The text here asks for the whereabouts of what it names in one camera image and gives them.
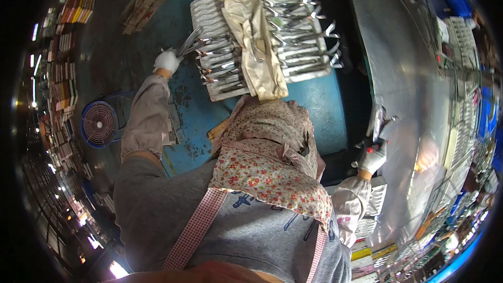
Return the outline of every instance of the gloved hand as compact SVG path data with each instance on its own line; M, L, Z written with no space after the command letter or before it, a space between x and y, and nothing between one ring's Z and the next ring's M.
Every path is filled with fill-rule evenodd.
M163 68L174 74L182 60L183 57L177 57L174 50L170 48L157 56L154 62L154 72L159 68Z
M358 167L358 170L366 170L372 175L386 162L386 148L388 146L386 140L382 139L378 139L375 144L379 145L379 148L374 149L372 153L365 151Z

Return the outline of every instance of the white cloth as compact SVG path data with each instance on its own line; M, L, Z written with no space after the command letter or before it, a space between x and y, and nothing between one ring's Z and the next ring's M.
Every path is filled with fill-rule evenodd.
M459 237L458 234L454 232L442 243L441 251L443 254L446 254L458 248L458 245L459 245Z
M339 240L351 248L356 241L358 221L365 215L372 186L370 181L351 177L332 192L332 205L339 226Z

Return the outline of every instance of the person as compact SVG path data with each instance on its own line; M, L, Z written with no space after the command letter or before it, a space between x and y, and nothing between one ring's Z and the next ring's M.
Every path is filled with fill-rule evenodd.
M350 247L386 141L332 195L307 110L242 97L200 167L167 178L168 80L181 59L161 53L136 94L114 189L116 224L136 274L124 282L348 282Z

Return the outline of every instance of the floral apron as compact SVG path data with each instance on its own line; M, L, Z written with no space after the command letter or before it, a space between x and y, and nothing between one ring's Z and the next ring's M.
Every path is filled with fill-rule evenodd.
M324 162L307 110L295 101L259 105L244 96L212 147L218 156L208 191L166 258L163 269L184 269L229 192L245 192L266 204L319 222L307 282L318 267L328 234L332 202L319 183Z

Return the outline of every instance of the fan grille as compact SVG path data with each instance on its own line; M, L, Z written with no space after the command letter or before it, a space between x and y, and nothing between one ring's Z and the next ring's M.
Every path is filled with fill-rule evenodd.
M106 102L91 103L82 116L82 126L87 143L104 146L117 131L117 114Z

